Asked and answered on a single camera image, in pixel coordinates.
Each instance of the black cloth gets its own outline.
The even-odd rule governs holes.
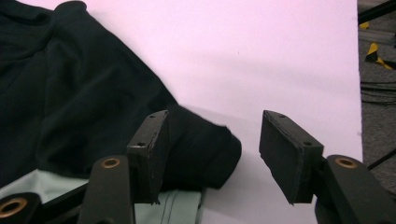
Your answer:
[[[169,110],[165,186],[220,188],[240,142],[178,105],[139,58],[86,11],[0,2],[0,187],[40,169],[89,177],[123,154],[144,120]]]

